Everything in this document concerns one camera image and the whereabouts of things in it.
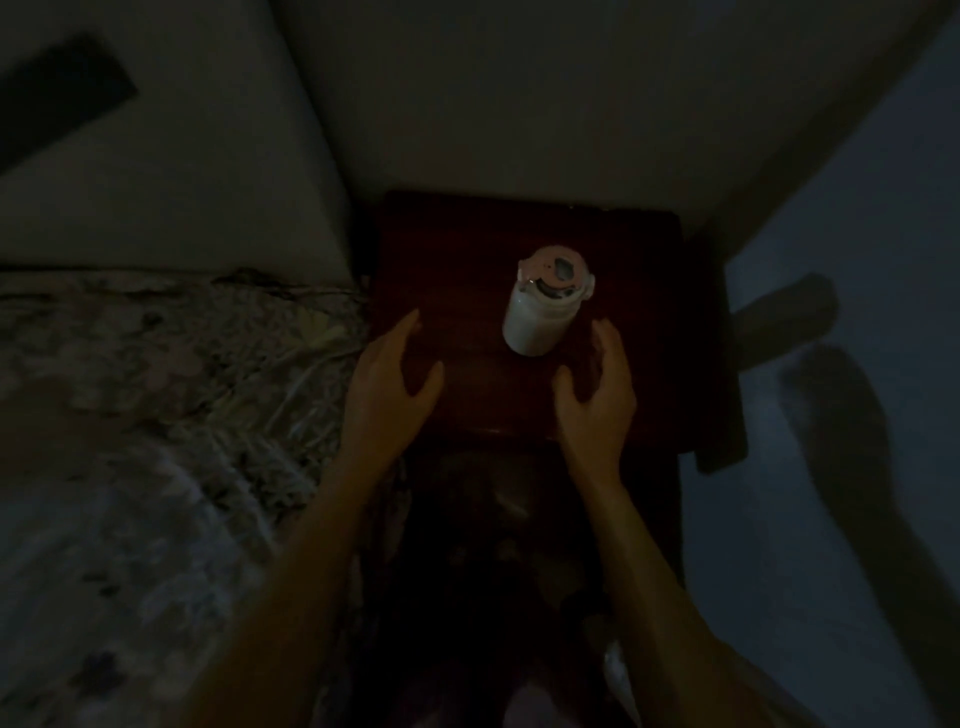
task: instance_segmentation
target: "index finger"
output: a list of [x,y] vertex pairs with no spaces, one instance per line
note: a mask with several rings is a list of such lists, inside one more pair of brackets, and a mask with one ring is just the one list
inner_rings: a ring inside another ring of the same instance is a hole
[[387,332],[380,356],[399,362],[400,359],[403,358],[404,350],[407,348],[407,339],[410,338],[410,334],[414,328],[416,328],[419,319],[420,310],[418,308],[415,308],[400,319],[396,326]]
[[593,322],[593,332],[600,340],[603,354],[603,373],[600,376],[601,386],[612,378],[631,381],[630,362],[623,349],[623,339],[620,332],[610,322],[610,319]]

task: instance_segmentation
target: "white wall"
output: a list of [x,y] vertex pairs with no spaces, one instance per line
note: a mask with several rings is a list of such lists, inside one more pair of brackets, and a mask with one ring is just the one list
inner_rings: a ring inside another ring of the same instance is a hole
[[646,206],[688,231],[928,0],[277,0],[360,198]]
[[[807,273],[833,281],[840,313],[826,343],[850,355],[879,398],[897,518],[951,600],[924,601],[936,592],[928,575],[897,574],[920,562],[890,560],[910,629],[926,628],[929,644],[897,639],[876,574],[861,569],[862,548],[818,496],[784,417],[780,375],[809,348],[741,376],[745,462],[711,477],[684,463],[685,561],[697,604],[721,637],[836,728],[937,724],[911,651],[933,650],[943,678],[960,685],[956,620],[938,621],[960,614],[958,73],[960,14],[728,267],[734,309]],[[864,523],[882,553],[890,522],[873,517]]]
[[140,93],[0,176],[0,262],[349,282],[346,193],[266,0],[3,5],[0,71],[87,30]]

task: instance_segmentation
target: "person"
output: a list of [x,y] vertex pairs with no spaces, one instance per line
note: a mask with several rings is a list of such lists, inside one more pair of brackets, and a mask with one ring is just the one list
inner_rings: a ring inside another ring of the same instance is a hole
[[[572,374],[561,367],[552,382],[555,409],[643,725],[770,726],[762,700],[737,679],[730,649],[678,584],[620,481],[636,396],[619,332],[609,320],[592,326],[602,361],[598,388],[578,401]],[[309,721],[365,506],[444,389],[441,362],[415,395],[405,388],[400,363],[418,327],[412,311],[360,356],[339,453],[255,603],[188,695],[186,728],[293,728]]]

